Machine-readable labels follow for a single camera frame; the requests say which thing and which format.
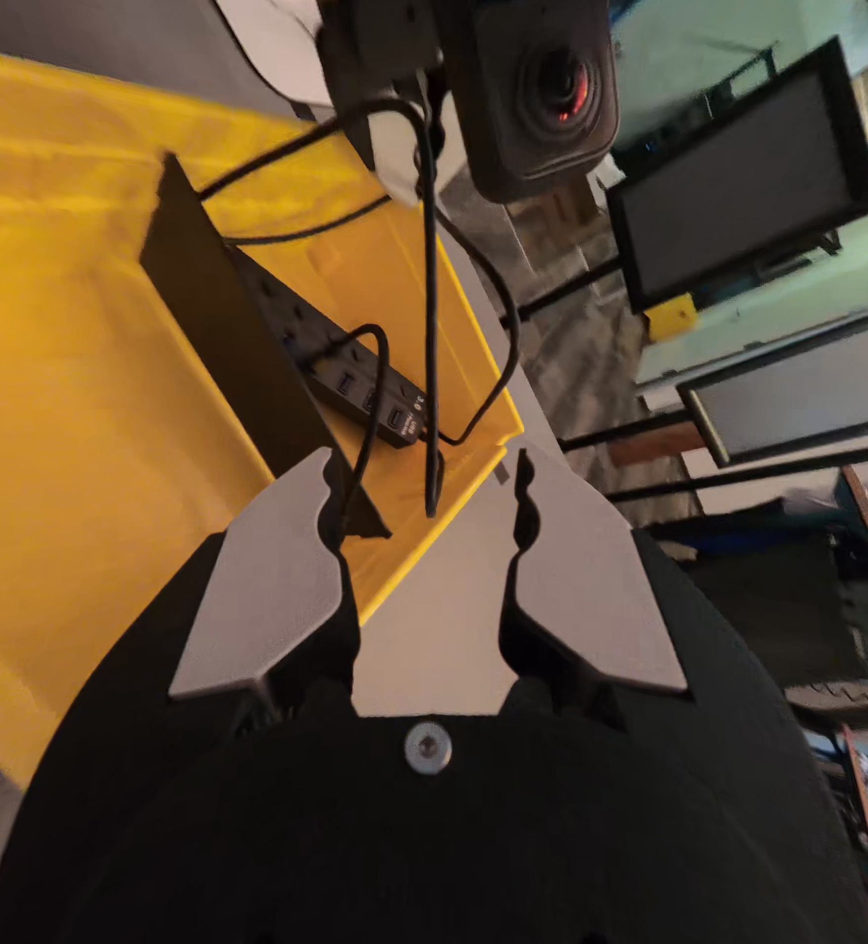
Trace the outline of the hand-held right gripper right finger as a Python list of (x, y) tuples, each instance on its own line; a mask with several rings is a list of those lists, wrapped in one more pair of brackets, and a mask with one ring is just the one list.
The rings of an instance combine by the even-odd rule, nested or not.
[(629, 524), (594, 488), (537, 447), (513, 481), (515, 552), (500, 654), (555, 698), (601, 683), (684, 695), (687, 678)]

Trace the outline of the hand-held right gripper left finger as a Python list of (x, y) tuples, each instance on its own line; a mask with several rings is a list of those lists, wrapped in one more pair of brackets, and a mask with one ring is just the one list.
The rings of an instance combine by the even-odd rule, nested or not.
[(340, 553), (341, 456), (319, 447), (260, 492), (227, 527), (169, 698), (238, 690), (264, 702), (275, 674), (354, 603)]

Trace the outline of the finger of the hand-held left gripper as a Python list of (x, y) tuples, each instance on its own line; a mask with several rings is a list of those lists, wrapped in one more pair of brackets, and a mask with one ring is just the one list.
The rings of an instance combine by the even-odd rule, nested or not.
[(386, 193), (403, 207), (420, 204), (418, 135), (410, 119), (399, 112), (375, 112), (368, 117), (374, 174)]

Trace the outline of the yellow plastic bin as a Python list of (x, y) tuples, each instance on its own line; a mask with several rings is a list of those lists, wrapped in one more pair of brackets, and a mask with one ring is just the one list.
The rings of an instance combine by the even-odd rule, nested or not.
[[(21, 790), (121, 633), (273, 480), (140, 265), (163, 159), (199, 190), (308, 124), (0, 55), (0, 771)], [(339, 134), (208, 209), (223, 234), (263, 234), (380, 194)], [(419, 207), (350, 227), (251, 257), (343, 326), (379, 324), (420, 384)], [(375, 448), (367, 491), (393, 537), (344, 545), (363, 621), (522, 432), (503, 392), (442, 446), (433, 521), (423, 446)]]

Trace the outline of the white stand base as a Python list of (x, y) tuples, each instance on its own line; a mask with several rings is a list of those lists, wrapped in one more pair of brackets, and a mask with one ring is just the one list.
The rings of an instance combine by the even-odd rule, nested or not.
[(317, 1), (216, 1), (253, 70), (283, 98), (328, 108), (331, 98), (317, 49)]

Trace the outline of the black monitor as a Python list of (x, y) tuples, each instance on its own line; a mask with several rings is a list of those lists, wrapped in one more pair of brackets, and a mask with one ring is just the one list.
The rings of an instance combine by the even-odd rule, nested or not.
[(606, 195), (643, 313), (868, 216), (868, 140), (834, 36)]

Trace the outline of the yellow floor sign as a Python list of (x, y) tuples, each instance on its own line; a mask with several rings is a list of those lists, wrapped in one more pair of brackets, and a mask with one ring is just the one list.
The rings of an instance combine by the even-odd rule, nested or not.
[(650, 344), (664, 343), (680, 334), (693, 330), (698, 322), (698, 310), (691, 293), (647, 309), (643, 313), (647, 321), (647, 337)]

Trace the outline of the black floor stand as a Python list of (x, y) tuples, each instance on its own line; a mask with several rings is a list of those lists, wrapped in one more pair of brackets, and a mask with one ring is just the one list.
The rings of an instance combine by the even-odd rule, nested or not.
[(625, 503), (868, 464), (868, 310), (676, 384), (677, 408), (559, 439), (564, 453), (690, 440), (716, 472), (610, 493)]

